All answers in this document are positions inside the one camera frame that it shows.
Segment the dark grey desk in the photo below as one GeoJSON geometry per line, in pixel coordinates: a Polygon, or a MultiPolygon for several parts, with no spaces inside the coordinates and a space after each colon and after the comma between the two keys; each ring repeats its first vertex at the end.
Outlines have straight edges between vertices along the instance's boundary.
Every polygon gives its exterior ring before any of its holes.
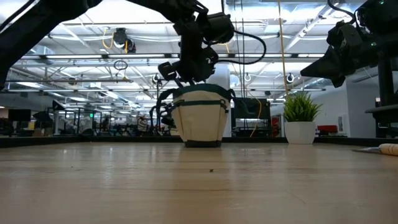
{"type": "Polygon", "coordinates": [[[376,120],[378,138],[398,138],[398,105],[371,108],[365,113],[372,114],[376,120]]]}

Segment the black display screen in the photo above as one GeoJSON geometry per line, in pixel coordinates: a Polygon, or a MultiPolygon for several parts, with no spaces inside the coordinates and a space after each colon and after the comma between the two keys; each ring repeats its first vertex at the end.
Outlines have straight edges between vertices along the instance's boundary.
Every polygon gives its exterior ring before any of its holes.
{"type": "Polygon", "coordinates": [[[270,119],[271,105],[266,99],[234,99],[234,117],[237,119],[270,119]]]}

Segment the white building column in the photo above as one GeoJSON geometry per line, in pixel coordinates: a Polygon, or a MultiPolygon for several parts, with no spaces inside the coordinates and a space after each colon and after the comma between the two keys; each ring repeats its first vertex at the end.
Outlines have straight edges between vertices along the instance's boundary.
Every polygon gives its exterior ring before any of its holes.
{"type": "MultiPolygon", "coordinates": [[[[230,70],[227,64],[218,63],[216,64],[216,70],[214,74],[216,78],[216,84],[223,87],[226,90],[230,89],[230,70]]],[[[226,120],[226,127],[223,133],[224,137],[231,137],[231,116],[228,114],[226,120]]]]}

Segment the black monitor stand post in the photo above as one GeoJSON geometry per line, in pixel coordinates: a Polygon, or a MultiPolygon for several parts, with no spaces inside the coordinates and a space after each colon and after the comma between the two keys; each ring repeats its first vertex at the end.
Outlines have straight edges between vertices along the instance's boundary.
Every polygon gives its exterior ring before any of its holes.
{"type": "Polygon", "coordinates": [[[394,94],[394,84],[390,59],[379,61],[378,74],[380,103],[381,106],[388,106],[392,102],[394,94]]]}

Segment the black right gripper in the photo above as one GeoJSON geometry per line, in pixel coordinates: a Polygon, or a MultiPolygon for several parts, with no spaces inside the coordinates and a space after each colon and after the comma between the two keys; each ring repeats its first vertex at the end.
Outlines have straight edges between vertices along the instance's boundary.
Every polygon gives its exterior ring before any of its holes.
{"type": "Polygon", "coordinates": [[[329,44],[323,57],[300,71],[303,77],[329,78],[335,88],[340,87],[345,76],[351,75],[360,63],[361,49],[373,34],[363,27],[355,27],[344,21],[336,23],[328,31],[329,44]]]}

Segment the black aluminium table frame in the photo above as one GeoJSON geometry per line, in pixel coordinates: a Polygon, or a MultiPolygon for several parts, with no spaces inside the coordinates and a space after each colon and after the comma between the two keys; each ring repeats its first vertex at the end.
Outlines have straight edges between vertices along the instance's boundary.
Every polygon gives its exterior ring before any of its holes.
{"type": "MultiPolygon", "coordinates": [[[[286,138],[223,138],[225,143],[286,143],[286,138]]],[[[145,142],[145,143],[181,143],[180,137],[172,136],[53,136],[53,137],[17,137],[0,138],[0,149],[8,147],[39,146],[49,144],[67,144],[77,142],[145,142]]],[[[352,146],[374,147],[380,144],[398,144],[398,139],[384,138],[343,138],[343,137],[321,137],[315,138],[315,143],[341,144],[352,146]]]]}

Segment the green plant in white pot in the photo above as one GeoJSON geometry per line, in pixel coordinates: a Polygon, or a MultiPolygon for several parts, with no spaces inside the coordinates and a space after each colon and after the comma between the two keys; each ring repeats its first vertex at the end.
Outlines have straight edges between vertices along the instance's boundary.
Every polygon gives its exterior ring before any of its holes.
{"type": "Polygon", "coordinates": [[[312,144],[315,118],[322,105],[314,103],[306,92],[289,96],[284,103],[285,136],[289,144],[312,144]]]}

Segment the cream canvas gardening bag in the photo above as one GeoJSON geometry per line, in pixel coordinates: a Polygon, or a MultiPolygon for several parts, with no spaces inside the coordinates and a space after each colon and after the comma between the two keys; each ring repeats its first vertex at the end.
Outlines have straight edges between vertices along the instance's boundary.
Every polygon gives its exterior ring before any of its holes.
{"type": "Polygon", "coordinates": [[[220,147],[234,90],[208,83],[165,90],[157,100],[158,113],[170,95],[170,114],[185,147],[220,147]]]}

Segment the narrow trowel with wooden handle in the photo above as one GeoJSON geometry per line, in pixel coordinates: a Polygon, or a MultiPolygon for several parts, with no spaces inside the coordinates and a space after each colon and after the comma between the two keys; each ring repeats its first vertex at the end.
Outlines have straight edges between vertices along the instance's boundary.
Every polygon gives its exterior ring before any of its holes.
{"type": "Polygon", "coordinates": [[[398,156],[398,144],[380,144],[376,147],[367,147],[363,149],[355,149],[354,152],[365,152],[371,154],[384,154],[388,156],[398,156]]]}

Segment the black background monitor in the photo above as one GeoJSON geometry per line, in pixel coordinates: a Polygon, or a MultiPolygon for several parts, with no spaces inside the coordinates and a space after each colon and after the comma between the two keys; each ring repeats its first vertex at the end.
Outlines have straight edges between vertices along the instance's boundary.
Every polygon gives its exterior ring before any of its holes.
{"type": "Polygon", "coordinates": [[[27,109],[9,109],[8,110],[9,121],[30,121],[31,110],[27,109]]]}

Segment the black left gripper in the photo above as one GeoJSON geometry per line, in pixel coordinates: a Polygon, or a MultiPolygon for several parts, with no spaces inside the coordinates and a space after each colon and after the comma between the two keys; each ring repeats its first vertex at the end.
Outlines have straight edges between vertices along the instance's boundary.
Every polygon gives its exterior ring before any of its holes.
{"type": "Polygon", "coordinates": [[[200,30],[180,30],[176,33],[180,36],[179,61],[158,65],[164,79],[177,84],[194,84],[214,74],[218,55],[211,47],[202,47],[205,33],[200,30]]]}

